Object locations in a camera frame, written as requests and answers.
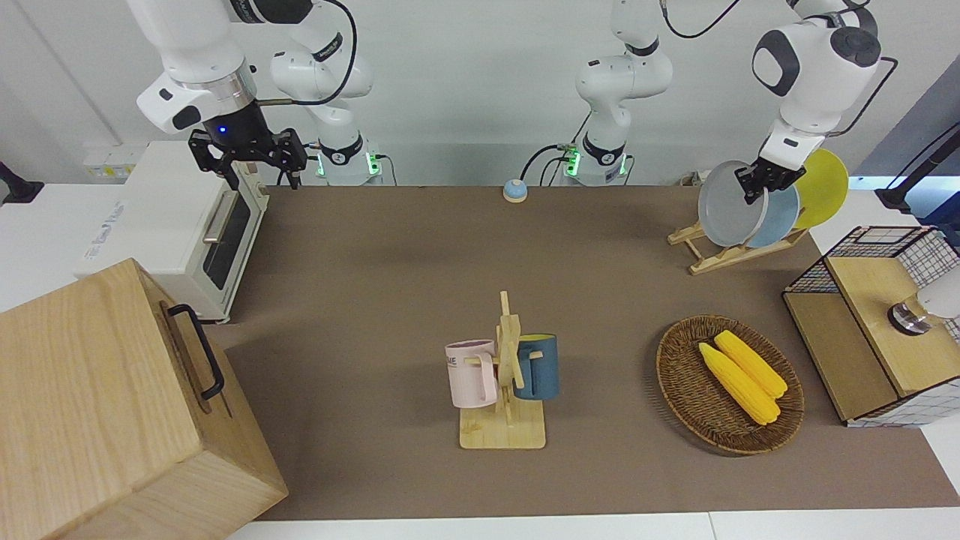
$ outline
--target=oven door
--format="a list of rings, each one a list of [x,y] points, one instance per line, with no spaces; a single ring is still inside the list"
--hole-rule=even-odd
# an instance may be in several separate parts
[[[210,298],[219,300],[222,313],[213,318],[226,319],[263,212],[245,182],[240,182],[236,191],[222,192],[217,205],[204,233],[208,247],[199,268],[202,274],[196,278]]]

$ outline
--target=blue mug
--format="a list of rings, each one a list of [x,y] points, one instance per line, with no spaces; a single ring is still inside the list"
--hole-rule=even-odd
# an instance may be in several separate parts
[[[521,400],[550,400],[560,394],[557,336],[528,333],[520,337],[516,355],[523,374],[523,388],[514,383],[514,395]]]

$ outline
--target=robotic arm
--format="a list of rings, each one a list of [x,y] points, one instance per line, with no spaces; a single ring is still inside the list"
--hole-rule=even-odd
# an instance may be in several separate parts
[[[229,180],[233,161],[262,161],[286,173],[296,188],[307,163],[303,144],[293,129],[274,134],[267,126],[256,101],[250,67],[229,33],[228,7],[242,22],[298,25],[313,11],[313,2],[127,2],[163,61],[164,73],[137,98],[147,118],[170,134],[202,122],[204,130],[194,130],[189,144],[203,171],[215,171]],[[314,37],[308,34],[304,30],[295,37],[300,36],[299,42],[310,49]],[[322,52],[320,48],[312,50]],[[214,157],[210,146],[221,156]]]
[[[362,97],[373,87],[370,65],[360,56],[345,50],[343,35],[333,28],[322,9],[321,0],[303,21],[291,27],[290,37],[299,50],[276,53],[270,73],[276,86],[298,102],[321,102],[333,95],[341,73],[350,71],[337,98],[325,104],[304,105],[313,117],[320,150],[318,173],[329,184],[361,185],[379,174],[370,143],[356,126],[346,99]]]
[[[765,34],[754,51],[754,75],[783,98],[759,155],[736,172],[744,199],[785,189],[836,128],[876,73],[876,21],[851,0],[787,0],[804,17]]]
[[[590,117],[567,176],[580,184],[606,185],[620,171],[632,121],[621,102],[670,86],[673,64],[660,49],[659,22],[656,0],[614,0],[611,31],[627,50],[589,61],[577,75],[577,92],[589,103]]]

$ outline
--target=black handle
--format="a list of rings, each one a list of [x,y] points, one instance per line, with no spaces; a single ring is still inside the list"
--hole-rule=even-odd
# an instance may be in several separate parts
[[[197,317],[197,312],[187,304],[177,304],[167,309],[167,313],[171,317],[175,317],[181,313],[186,313],[190,316],[190,322],[193,323],[193,328],[197,331],[197,337],[200,338],[200,344],[204,347],[206,360],[210,362],[210,371],[213,372],[213,385],[200,393],[201,398],[210,401],[211,398],[223,391],[224,374],[220,371],[220,364],[217,363],[217,357],[213,354],[213,349],[210,349],[210,342],[206,340],[206,333],[204,332],[204,327],[200,326],[200,319]]]

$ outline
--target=mug rack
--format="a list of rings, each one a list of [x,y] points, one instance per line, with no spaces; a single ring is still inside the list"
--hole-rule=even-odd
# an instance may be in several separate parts
[[[510,312],[507,291],[500,291],[500,324],[496,326],[493,364],[499,395],[495,405],[460,409],[460,446],[466,450],[538,450],[546,446],[543,402],[521,400],[513,386],[523,388],[517,348],[520,317]],[[471,358],[468,363],[480,363]]]

